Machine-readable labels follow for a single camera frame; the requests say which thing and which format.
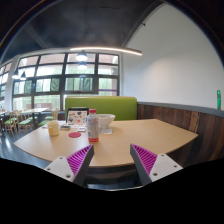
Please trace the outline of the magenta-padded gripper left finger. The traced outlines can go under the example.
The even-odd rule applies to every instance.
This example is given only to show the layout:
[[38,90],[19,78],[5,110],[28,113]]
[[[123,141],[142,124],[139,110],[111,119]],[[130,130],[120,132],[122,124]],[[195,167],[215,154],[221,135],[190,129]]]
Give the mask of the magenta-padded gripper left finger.
[[68,157],[59,156],[45,171],[82,186],[93,155],[94,146],[88,145]]

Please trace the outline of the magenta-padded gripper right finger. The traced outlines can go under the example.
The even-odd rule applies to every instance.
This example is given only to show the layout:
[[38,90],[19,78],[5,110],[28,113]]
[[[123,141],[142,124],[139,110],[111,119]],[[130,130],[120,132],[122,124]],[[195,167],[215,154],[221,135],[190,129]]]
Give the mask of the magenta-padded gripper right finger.
[[135,144],[130,145],[130,154],[142,185],[147,185],[182,169],[168,155],[155,154]]

